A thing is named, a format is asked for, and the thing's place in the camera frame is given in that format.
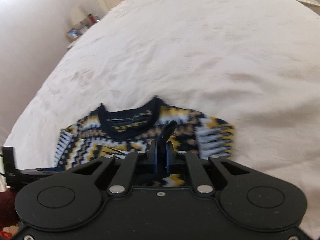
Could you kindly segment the navy yellow patterned knit sweater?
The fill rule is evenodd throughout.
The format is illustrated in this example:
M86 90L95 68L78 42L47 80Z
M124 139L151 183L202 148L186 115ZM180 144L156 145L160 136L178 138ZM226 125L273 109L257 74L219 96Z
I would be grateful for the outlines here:
M61 129L55 166L64 171L107 154L124 159L130 152L147 151L172 121L177 126L168 141L176 152L192 152L201 159L231 156L232 124L193 109L167 105L154 97L142 107L118 112L109 112L100 105Z

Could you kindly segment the red cup on nightstand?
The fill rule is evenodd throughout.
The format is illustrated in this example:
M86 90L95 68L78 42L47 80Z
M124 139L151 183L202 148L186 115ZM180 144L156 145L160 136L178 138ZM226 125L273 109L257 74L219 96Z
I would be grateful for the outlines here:
M92 22L93 24L96 24L96 19L95 19L95 17L94 17L92 14L89 15L89 19L91 20L91 22Z

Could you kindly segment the red knit garment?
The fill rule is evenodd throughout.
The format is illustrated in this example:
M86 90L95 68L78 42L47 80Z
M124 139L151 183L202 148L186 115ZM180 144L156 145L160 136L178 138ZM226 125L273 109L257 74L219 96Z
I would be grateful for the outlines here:
M12 188L8 188L6 191L1 192L1 230L10 226L14 226L20 221L15 209L16 195L17 191L13 190Z

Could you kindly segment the cream embroidered bedspread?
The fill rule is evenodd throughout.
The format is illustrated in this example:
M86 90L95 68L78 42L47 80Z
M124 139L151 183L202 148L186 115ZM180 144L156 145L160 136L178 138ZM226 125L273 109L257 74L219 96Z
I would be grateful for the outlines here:
M125 0L65 54L6 140L51 167L59 131L153 96L235 127L232 159L300 187L319 236L319 16L295 0Z

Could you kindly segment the blue picture frame left nightstand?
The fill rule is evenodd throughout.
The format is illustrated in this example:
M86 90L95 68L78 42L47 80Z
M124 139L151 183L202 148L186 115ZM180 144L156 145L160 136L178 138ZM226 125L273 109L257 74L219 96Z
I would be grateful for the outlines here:
M66 36L69 39L75 41L81 36L81 34L79 33L79 31L76 28L72 28L66 33Z

